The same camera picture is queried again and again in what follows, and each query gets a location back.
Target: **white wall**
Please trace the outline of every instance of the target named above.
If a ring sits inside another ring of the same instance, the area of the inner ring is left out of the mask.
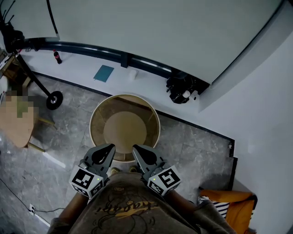
[[[197,115],[205,126],[236,140],[239,160],[233,189],[245,186],[258,196],[250,226],[260,234],[283,234],[293,224],[292,61],[293,32],[246,78]]]
[[[289,2],[285,2],[245,52],[201,95],[200,110],[207,108],[245,79],[278,49],[292,31],[293,9]]]

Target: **floor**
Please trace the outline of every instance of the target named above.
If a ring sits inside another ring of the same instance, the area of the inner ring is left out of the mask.
[[[45,155],[29,148],[18,149],[0,132],[0,178],[29,207],[43,211],[65,207],[74,196],[68,180],[73,165],[93,147],[89,136],[89,121],[97,104],[106,97],[45,77],[38,77],[49,91],[60,90],[62,105],[48,111],[45,95],[32,83],[29,94],[40,106],[40,116],[52,119],[52,126],[38,123],[32,143],[46,149]],[[176,189],[185,198],[196,201],[198,187],[226,189],[233,160],[228,157],[230,142],[190,125],[159,116],[161,135],[156,146],[171,165],[176,165],[182,183]],[[47,157],[60,161],[59,165]],[[113,162],[123,170],[129,164]],[[48,227],[32,216],[24,205],[0,181],[0,234],[45,234]],[[50,222],[62,210],[41,213]]]

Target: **tripod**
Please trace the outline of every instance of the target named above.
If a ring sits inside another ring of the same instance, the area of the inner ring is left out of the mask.
[[[25,73],[28,75],[28,77],[34,81],[40,89],[48,96],[46,106],[49,110],[55,110],[57,109],[62,101],[63,101],[63,95],[60,91],[54,91],[50,93],[43,85],[42,83],[37,79],[35,74],[31,71],[29,66],[26,64],[22,56],[19,54],[17,49],[23,48],[24,45],[24,36],[21,31],[14,30],[11,19],[14,17],[14,15],[10,18],[10,20],[5,23],[5,18],[7,16],[7,13],[15,3],[15,0],[12,2],[11,6],[9,7],[8,11],[4,11],[3,15],[1,12],[1,5],[4,0],[0,3],[0,31],[2,32],[4,44],[6,51],[8,53],[13,53],[15,55],[15,58],[19,62],[22,69],[25,71]]]

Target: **wooden chair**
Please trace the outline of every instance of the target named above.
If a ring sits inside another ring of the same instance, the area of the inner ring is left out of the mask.
[[[256,195],[251,192],[203,189],[200,196],[209,197],[213,202],[229,203],[225,218],[227,223],[238,234],[250,233],[248,229],[251,215],[257,204]]]
[[[6,101],[0,106],[0,129],[19,148],[30,146],[45,152],[44,149],[29,142],[38,120],[53,125],[56,129],[54,122],[40,118],[38,108],[22,96],[7,96]]]

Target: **orange cushion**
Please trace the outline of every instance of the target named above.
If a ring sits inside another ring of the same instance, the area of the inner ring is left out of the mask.
[[[229,205],[226,221],[238,233],[248,229],[254,201],[233,202]]]
[[[216,191],[216,190],[202,190],[201,196],[207,196],[214,202],[240,202],[244,201],[253,194],[251,192],[239,191]]]

